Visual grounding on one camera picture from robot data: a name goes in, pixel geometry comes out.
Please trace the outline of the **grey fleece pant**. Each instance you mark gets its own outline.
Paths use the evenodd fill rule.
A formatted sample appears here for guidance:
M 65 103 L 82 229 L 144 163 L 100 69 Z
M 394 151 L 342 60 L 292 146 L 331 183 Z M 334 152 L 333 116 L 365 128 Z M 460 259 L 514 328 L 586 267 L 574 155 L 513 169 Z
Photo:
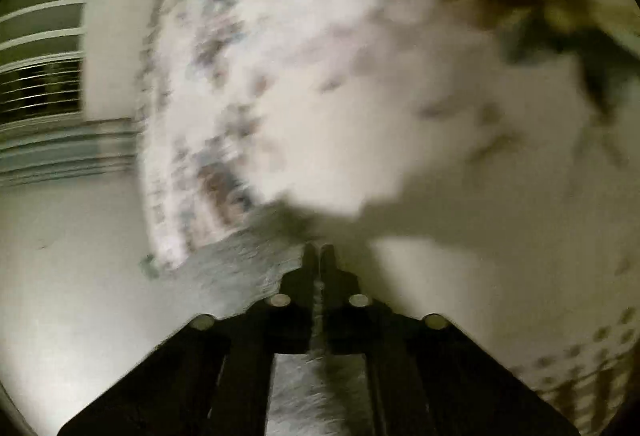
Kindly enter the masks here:
M 250 213 L 228 238 L 194 250 L 171 269 L 153 255 L 140 267 L 156 282 L 167 307 L 183 318 L 224 319 L 277 292 L 283 275 L 299 267 L 309 219 L 284 204 Z M 359 356 L 334 356 L 321 338 L 305 355 L 274 360 L 267 416 L 270 435 L 370 435 L 366 368 Z

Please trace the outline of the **floral white bed blanket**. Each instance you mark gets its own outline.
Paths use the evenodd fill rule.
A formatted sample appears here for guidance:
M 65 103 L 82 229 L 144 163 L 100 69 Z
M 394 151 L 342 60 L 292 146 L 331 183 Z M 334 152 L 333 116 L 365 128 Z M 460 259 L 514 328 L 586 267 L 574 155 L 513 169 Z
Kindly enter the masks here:
M 446 317 L 574 435 L 638 433 L 635 0 L 154 0 L 146 39 L 162 264 L 284 204 L 317 250 L 308 352 L 329 352 L 331 245 L 363 294 Z

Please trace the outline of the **striped window curtain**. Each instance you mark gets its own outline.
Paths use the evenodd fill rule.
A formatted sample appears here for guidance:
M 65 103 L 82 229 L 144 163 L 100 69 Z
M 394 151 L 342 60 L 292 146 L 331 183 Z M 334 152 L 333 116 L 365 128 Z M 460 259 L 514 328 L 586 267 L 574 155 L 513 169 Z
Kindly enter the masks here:
M 1 124 L 12 187 L 134 164 L 134 108 L 154 0 L 1 0 L 1 74 L 80 59 L 80 110 Z

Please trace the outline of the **barred window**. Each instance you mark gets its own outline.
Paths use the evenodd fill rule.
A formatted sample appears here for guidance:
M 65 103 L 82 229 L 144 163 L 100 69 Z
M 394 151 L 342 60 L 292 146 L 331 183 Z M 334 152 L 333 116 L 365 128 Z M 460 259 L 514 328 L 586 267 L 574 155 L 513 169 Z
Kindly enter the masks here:
M 28 66 L 1 74 L 1 124 L 80 110 L 80 59 Z

